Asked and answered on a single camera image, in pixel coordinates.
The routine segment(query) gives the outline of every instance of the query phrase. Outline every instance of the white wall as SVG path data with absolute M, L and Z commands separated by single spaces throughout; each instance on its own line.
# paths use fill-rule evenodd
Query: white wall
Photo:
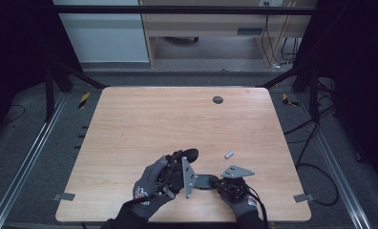
M 53 0 L 56 5 L 138 5 L 137 0 Z M 148 62 L 139 14 L 60 14 L 79 62 Z

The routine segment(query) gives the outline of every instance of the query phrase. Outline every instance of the round hole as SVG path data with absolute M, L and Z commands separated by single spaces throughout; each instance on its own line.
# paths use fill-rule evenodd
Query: round hole
M 214 96 L 213 97 L 213 102 L 215 102 L 216 104 L 221 104 L 223 101 L 222 97 L 221 96 Z

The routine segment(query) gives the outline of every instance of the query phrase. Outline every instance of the black cord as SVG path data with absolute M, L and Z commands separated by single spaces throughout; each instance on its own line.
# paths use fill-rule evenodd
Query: black cord
M 284 31 L 284 26 L 285 26 L 285 23 L 286 23 L 286 21 L 287 21 L 288 16 L 289 16 L 289 15 L 287 15 L 286 18 L 284 19 L 284 23 L 283 23 L 283 26 L 282 26 L 282 30 L 281 30 L 281 32 Z M 269 14 L 266 15 L 265 26 L 264 26 L 264 30 L 263 30 L 263 33 L 262 33 L 262 39 L 261 39 L 262 50 L 263 50 L 263 52 L 264 52 L 264 54 L 265 54 L 265 56 L 266 56 L 267 62 L 268 62 L 269 65 L 272 65 L 272 63 L 270 62 L 270 60 L 269 60 L 269 58 L 268 58 L 268 56 L 267 56 L 266 50 L 265 50 L 265 48 L 264 48 L 264 45 L 263 45 L 263 38 L 264 38 L 264 34 L 265 34 L 265 32 L 266 32 L 266 35 L 267 35 L 267 39 L 268 39 L 268 41 L 269 41 L 270 50 L 272 51 L 273 59 L 274 59 L 279 65 L 288 64 L 288 62 L 281 62 L 281 61 L 278 61 L 278 60 L 276 59 L 276 57 L 275 57 L 275 53 L 273 52 L 272 41 L 270 40 L 269 30 L 268 30 L 268 28 L 267 28 L 268 20 L 269 20 Z
M 10 123 L 10 122 L 13 122 L 13 121 L 19 119 L 21 116 L 23 116 L 23 115 L 25 114 L 25 112 L 26 112 L 26 108 L 25 108 L 24 106 L 22 106 L 22 105 L 12 105 L 12 107 L 21 107 L 21 108 L 23 108 L 22 114 L 20 114 L 18 117 L 14 118 L 14 119 L 12 119 L 12 120 L 2 121 L 2 123 Z
M 250 190 L 252 190 L 252 191 L 255 193 L 255 195 L 254 195 L 253 193 L 247 191 L 247 193 L 248 193 L 251 197 L 253 197 L 254 199 L 256 199 L 257 202 L 261 205 L 262 217 L 263 217 L 263 226 L 264 226 L 265 229 L 269 229 L 269 226 L 268 226 L 268 224 L 267 224 L 267 213 L 266 213 L 266 209 L 265 209 L 263 203 L 261 202 L 260 196 L 258 195 L 258 193 L 257 193 L 253 188 L 251 188 L 251 187 L 248 186 L 248 185 L 246 185 L 246 186 L 247 186 Z
M 308 164 L 308 163 L 299 163 L 298 168 L 303 167 L 303 166 L 311 167 L 311 168 L 314 168 L 314 169 L 320 171 L 324 176 L 326 176 L 329 179 L 329 181 L 331 181 L 332 185 L 334 186 L 335 192 L 336 192 L 335 199 L 332 200 L 331 202 L 326 203 L 326 202 L 319 201 L 317 199 L 314 199 L 313 201 L 320 204 L 320 205 L 323 205 L 325 207 L 330 207 L 330 206 L 335 205 L 338 202 L 338 199 L 340 198 L 340 191 L 339 191 L 337 185 L 335 184 L 334 179 L 328 173 L 326 173 L 326 171 L 320 169 L 319 167 L 317 167 L 315 165 Z
M 279 65 L 283 65 L 283 64 L 286 64 L 286 63 L 283 63 L 283 62 L 280 62 L 276 59 L 275 57 L 275 53 L 273 52 L 273 46 L 272 46 L 272 42 L 270 40 L 270 36 L 269 36 L 269 30 L 267 29 L 267 22 L 269 20 L 269 15 L 266 15 L 266 20 L 265 20 L 265 26 L 264 26 L 264 30 L 263 30 L 263 33 L 262 33 L 262 39 L 261 39 L 261 45 L 262 45 L 262 50 L 266 56 L 266 59 L 267 59 L 267 62 L 269 65 L 272 65 L 272 63 L 270 62 L 268 56 L 267 56 L 267 53 L 266 53 L 266 50 L 264 48 L 264 45 L 263 45 L 263 38 L 264 38 L 264 34 L 266 32 L 266 35 L 267 35 L 267 39 L 269 41 L 269 45 L 270 45 L 270 50 L 272 51 L 272 56 L 273 56 L 273 59 L 279 64 Z
M 322 110 L 322 111 L 320 112 L 320 116 L 323 116 L 326 112 L 332 110 L 333 108 L 334 108 L 334 106 L 330 106 L 330 107 L 327 107 L 326 109 Z M 293 129 L 291 129 L 290 131 L 286 131 L 286 132 L 284 132 L 283 134 L 284 134 L 284 135 L 289 135 L 289 134 L 291 134 L 291 133 L 293 133 L 293 132 L 296 132 L 296 131 L 302 129 L 302 128 L 303 128 L 304 126 L 306 126 L 308 123 L 312 122 L 313 120 L 314 120 L 314 119 L 311 118 L 311 119 L 309 119 L 308 121 L 306 121 L 306 122 L 300 124 L 299 126 L 293 128 Z
M 308 137 L 307 141 L 305 142 L 305 145 L 304 145 L 304 147 L 303 147 L 303 149 L 302 149 L 302 152 L 300 153 L 299 158 L 297 159 L 297 162 L 296 162 L 296 170 L 297 170 L 298 167 L 299 167 L 300 160 L 302 160 L 302 157 L 303 157 L 303 155 L 305 154 L 305 149 L 307 148 L 308 143 L 309 143 L 310 140 L 313 138 L 314 133 L 318 130 L 317 128 L 318 128 L 319 126 L 320 126 L 319 123 L 316 123 L 316 124 L 314 125 L 313 131 L 311 132 L 310 136 Z

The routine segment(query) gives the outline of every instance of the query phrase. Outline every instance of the hand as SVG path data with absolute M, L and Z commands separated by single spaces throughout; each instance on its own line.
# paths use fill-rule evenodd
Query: hand
M 233 210 L 236 218 L 251 211 L 257 211 L 257 200 L 251 197 L 249 188 L 243 178 L 224 178 L 217 185 L 221 199 Z
M 162 156 L 154 164 L 147 166 L 144 173 L 133 188 L 133 198 L 145 198 L 153 195 L 157 183 L 159 172 L 166 166 L 167 159 Z M 132 206 L 132 211 L 145 219 L 149 219 L 162 205 L 171 201 L 168 196 L 153 197 L 149 201 L 144 201 Z

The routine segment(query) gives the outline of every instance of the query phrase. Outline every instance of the wooden tabletop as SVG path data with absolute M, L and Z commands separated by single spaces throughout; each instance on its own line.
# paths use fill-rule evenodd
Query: wooden tabletop
M 221 104 L 213 102 L 220 96 Z M 311 213 L 269 92 L 263 88 L 107 88 L 61 200 L 59 221 L 105 221 L 132 199 L 144 168 L 162 155 L 196 148 L 197 174 L 220 176 L 230 165 L 255 171 L 245 177 L 271 221 L 305 221 Z M 234 151 L 225 159 L 224 155 Z M 184 191 L 151 221 L 235 221 L 215 190 Z

